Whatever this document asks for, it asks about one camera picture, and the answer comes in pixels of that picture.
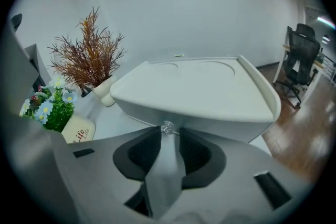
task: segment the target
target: flower pot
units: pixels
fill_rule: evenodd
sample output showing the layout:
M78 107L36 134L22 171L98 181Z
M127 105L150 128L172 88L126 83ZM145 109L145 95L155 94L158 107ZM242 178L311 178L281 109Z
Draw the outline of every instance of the flower pot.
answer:
M111 106L115 103L115 100L110 95L110 88L116 81L116 76L112 75L107 80L103 81L101 85L92 89L93 93L98 96L100 101L106 106Z
M62 131L62 135L68 144L80 143L93 140L95 131L96 126L93 121L73 113Z

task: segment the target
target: brown floor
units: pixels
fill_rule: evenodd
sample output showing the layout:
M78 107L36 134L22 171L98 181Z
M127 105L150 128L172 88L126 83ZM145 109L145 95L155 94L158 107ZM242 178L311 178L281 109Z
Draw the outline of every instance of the brown floor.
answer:
M277 66L260 72L271 83L276 70ZM282 72L278 80L284 79ZM281 86L276 85L275 89L282 96ZM322 76L300 109L295 109L287 99L281 100L278 121L262 136L274 158L313 182L326 163L335 133L336 88Z

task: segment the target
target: brown plant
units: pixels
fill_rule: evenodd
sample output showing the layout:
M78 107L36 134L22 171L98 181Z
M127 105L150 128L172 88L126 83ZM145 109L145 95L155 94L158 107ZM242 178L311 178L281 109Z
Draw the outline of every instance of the brown plant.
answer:
M49 49L59 57L59 63L51 60L50 67L59 71L67 82L78 84L79 87L92 85L97 87L107 80L119 65L120 59L126 51L119 49L124 36L121 33L114 40L107 27L99 31L95 25L98 18L98 9L92 8L89 16L81 20L80 25L83 39L73 44L69 36L56 38L61 45L53 44Z

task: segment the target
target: baseboard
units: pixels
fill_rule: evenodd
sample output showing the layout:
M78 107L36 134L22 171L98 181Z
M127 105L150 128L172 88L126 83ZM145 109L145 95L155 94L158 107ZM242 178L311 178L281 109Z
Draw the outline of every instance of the baseboard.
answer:
M273 63L269 63L267 65L263 65L263 66L258 66L256 67L257 69L264 69L264 68L268 68L268 67L274 67L277 66L280 62L273 62Z

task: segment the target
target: white tray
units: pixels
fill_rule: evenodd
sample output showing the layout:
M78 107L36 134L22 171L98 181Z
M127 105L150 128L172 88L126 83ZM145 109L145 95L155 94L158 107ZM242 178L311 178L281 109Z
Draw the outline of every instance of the white tray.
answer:
M278 94L244 57L144 62L110 90L120 108L148 125L169 120L249 142L279 117Z

